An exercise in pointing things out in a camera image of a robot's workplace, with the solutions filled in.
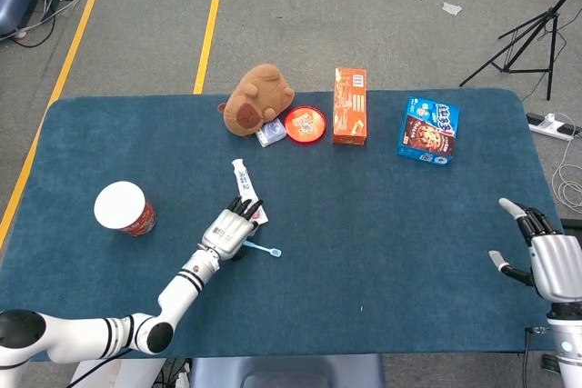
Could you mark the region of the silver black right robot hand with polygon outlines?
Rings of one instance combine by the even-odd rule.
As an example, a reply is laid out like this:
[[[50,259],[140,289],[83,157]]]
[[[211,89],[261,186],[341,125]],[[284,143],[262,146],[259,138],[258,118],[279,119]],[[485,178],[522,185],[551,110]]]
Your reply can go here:
[[[581,245],[572,235],[563,234],[545,214],[533,207],[516,204],[505,197],[499,205],[517,223],[527,245],[530,271],[520,270],[499,251],[489,257],[498,271],[526,286],[550,303],[581,301]]]

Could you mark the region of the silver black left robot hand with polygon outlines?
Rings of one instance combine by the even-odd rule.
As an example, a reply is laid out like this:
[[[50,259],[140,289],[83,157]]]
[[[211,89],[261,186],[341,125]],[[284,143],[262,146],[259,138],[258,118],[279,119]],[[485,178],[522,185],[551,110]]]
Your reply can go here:
[[[235,197],[205,230],[200,245],[215,252],[220,261],[236,257],[244,240],[258,228],[259,223],[253,216],[262,205],[262,199]]]

